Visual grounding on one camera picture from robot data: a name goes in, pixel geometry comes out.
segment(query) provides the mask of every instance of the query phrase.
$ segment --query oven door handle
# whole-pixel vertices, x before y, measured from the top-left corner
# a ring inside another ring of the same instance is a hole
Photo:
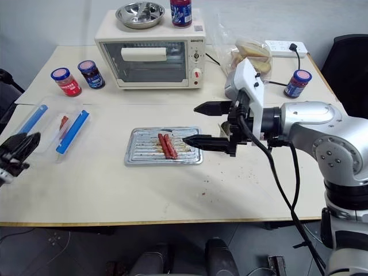
[[[166,48],[121,48],[125,62],[165,62]]]

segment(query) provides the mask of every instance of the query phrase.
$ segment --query oven door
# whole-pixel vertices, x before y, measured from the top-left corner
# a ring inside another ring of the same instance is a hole
[[[186,41],[104,42],[120,87],[188,87]]]

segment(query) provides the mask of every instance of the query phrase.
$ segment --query power strip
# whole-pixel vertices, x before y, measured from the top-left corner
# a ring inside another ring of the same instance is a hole
[[[289,50],[291,43],[296,44],[297,51],[300,58],[304,58],[308,51],[305,48],[303,42],[296,41],[278,41],[278,40],[266,40],[265,43],[270,47],[271,54],[274,57],[281,58],[297,58],[297,55],[292,50]]]

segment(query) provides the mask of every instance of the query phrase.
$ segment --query metal bowl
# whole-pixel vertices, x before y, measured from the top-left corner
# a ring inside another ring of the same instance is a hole
[[[152,2],[136,2],[116,11],[116,18],[133,29],[147,29],[157,25],[165,13],[165,8]]]

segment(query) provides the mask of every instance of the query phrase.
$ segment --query white table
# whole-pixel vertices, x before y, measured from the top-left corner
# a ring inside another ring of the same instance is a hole
[[[124,156],[133,128],[196,125],[203,133],[219,135],[217,124],[226,120],[193,112],[210,100],[221,100],[225,77],[210,62],[216,83],[205,83],[200,90],[121,91],[112,83],[94,47],[58,47],[40,71],[0,136],[2,143],[39,100],[59,89],[49,79],[58,66],[76,67],[78,53],[97,62],[107,85],[89,90],[83,86],[76,99],[91,113],[89,126],[81,132],[66,158],[59,164],[32,164],[11,185],[0,191],[0,225],[92,226],[154,223],[192,223],[213,221],[290,220],[290,212],[273,180],[266,157],[250,145],[239,146],[236,158],[219,152],[204,152],[200,165],[126,167]],[[313,80],[299,100],[333,103],[329,91],[308,58],[302,68]],[[287,82],[296,60],[275,59],[275,81]],[[283,96],[282,87],[268,85],[266,106],[292,101]],[[273,150],[279,177],[292,198],[295,178],[288,148]],[[317,163],[298,152],[301,192],[296,208],[301,219],[320,218],[324,206],[324,185]]]

